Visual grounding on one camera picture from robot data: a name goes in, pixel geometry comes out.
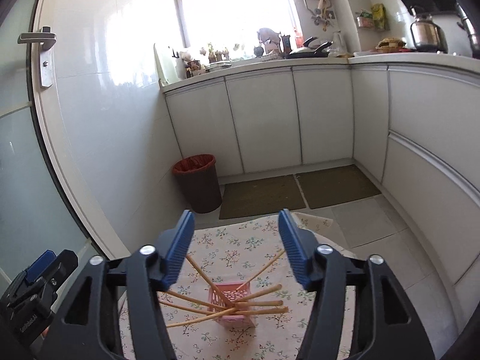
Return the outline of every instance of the pink plastic container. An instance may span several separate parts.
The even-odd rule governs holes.
[[[249,295],[250,292],[250,283],[243,286],[240,290],[236,290],[241,284],[239,282],[230,282],[230,283],[215,283],[220,291],[231,301],[243,298],[244,296]],[[218,295],[210,288],[208,290],[208,302],[217,304],[219,306],[225,306],[225,303],[218,297]],[[240,310],[251,310],[251,307],[241,307]],[[208,308],[208,311],[218,311],[213,310],[212,307]],[[254,315],[224,315],[219,318],[215,318],[215,321],[222,325],[223,327],[255,327]]]

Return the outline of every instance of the trash can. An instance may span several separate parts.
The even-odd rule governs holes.
[[[199,214],[216,210],[222,204],[215,161],[211,154],[198,154],[178,161],[172,168],[191,209]]]

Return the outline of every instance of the wooden stick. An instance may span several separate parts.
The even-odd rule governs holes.
[[[233,315],[281,314],[284,312],[289,312],[289,308],[285,306],[276,307],[274,309],[236,311],[233,313]]]
[[[258,291],[258,292],[255,292],[253,294],[250,294],[250,295],[247,295],[247,296],[244,296],[243,298],[240,298],[240,299],[237,299],[235,300],[235,303],[237,302],[245,302],[246,300],[249,300],[249,299],[253,299],[253,298],[258,298],[260,296],[263,296],[263,295],[267,295],[267,294],[270,294],[272,292],[275,292],[275,291],[279,291],[282,289],[282,285],[281,284],[277,284],[276,286],[273,286],[273,287],[269,287],[269,288],[265,288],[261,291]]]
[[[197,265],[197,263],[193,260],[193,258],[189,254],[187,254],[187,260],[192,265],[192,267],[194,267],[195,270],[200,274],[200,276],[203,277],[203,280],[205,280],[208,283],[208,285],[212,287],[212,290],[217,293],[220,299],[222,299],[227,306],[232,307],[233,303],[223,294],[222,291],[218,289],[215,283],[212,280],[210,280],[210,278],[205,274],[204,271],[202,271],[202,269]]]
[[[172,323],[171,325],[167,325],[166,327],[177,327],[177,326],[191,325],[192,323],[199,323],[199,322],[203,322],[203,321],[208,321],[209,319],[218,318],[218,317],[221,317],[222,315],[231,315],[236,310],[237,309],[235,307],[232,307],[231,309],[223,310],[221,312],[216,312],[212,315],[207,315],[206,317],[193,319],[191,321]]]
[[[181,306],[181,305],[179,305],[179,304],[173,304],[173,303],[163,302],[163,301],[161,301],[161,300],[159,300],[158,302],[159,302],[160,304],[165,305],[165,306],[170,306],[170,307],[174,307],[174,308],[176,308],[176,309],[185,310],[185,311],[190,311],[190,312],[196,312],[196,313],[198,313],[198,314],[205,314],[205,315],[214,314],[214,313],[211,312],[211,311],[194,309],[193,307],[185,307],[185,306]]]
[[[242,285],[240,285],[240,287],[238,287],[236,289],[236,291],[240,290],[240,288],[242,288],[243,286],[246,286],[250,281],[252,281],[253,279],[255,279],[258,275],[260,275],[263,271],[265,271],[269,266],[271,266],[275,261],[277,261],[280,257],[282,257],[282,255],[285,253],[285,249],[282,250],[281,252],[279,252],[279,254],[277,254],[275,257],[273,257],[273,259],[271,259],[267,265],[265,265],[258,273],[256,273],[255,275],[253,275],[250,279],[248,279],[245,283],[243,283]]]
[[[254,306],[283,306],[283,300],[267,300],[265,302],[235,302],[237,307],[254,307]]]
[[[218,310],[226,310],[226,309],[227,309],[227,307],[223,307],[223,306],[220,306],[220,305],[218,305],[218,304],[213,304],[213,303],[204,302],[203,300],[191,298],[191,297],[188,297],[188,296],[186,296],[186,295],[179,294],[178,292],[167,291],[166,294],[172,295],[172,296],[174,296],[174,297],[176,297],[176,298],[180,298],[180,299],[186,300],[186,301],[188,301],[188,302],[197,303],[197,304],[202,304],[202,305],[204,305],[204,306],[211,307],[212,309],[218,309]]]

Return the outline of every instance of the floral tablecloth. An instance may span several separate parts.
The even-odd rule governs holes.
[[[353,257],[349,251],[323,237],[332,220],[294,213],[299,226],[316,233],[321,243],[328,243],[343,255]],[[266,216],[236,225],[196,230],[189,253],[214,282],[237,282],[256,274],[283,245],[278,233],[278,215]],[[225,328],[215,321],[169,328],[169,335],[178,359],[182,360],[294,360],[300,348],[309,320],[315,293],[307,293],[295,281],[287,255],[272,264],[251,282],[251,292],[282,284],[282,289],[253,300],[278,300],[288,306],[283,314],[258,315],[256,327]],[[201,276],[184,262],[180,278],[171,290],[192,298],[207,301],[208,285]],[[194,303],[158,293],[164,302],[206,309]],[[349,356],[351,331],[355,309],[354,288],[347,288],[344,328],[339,359]],[[165,323],[183,322],[199,317],[174,307],[162,306]],[[125,357],[134,359],[128,323],[128,300],[120,316],[120,329]]]

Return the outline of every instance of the floor mat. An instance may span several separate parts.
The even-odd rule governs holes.
[[[225,185],[220,219],[274,214],[283,208],[305,208],[293,175]]]
[[[380,194],[378,188],[355,165],[301,173],[297,178],[311,209]]]

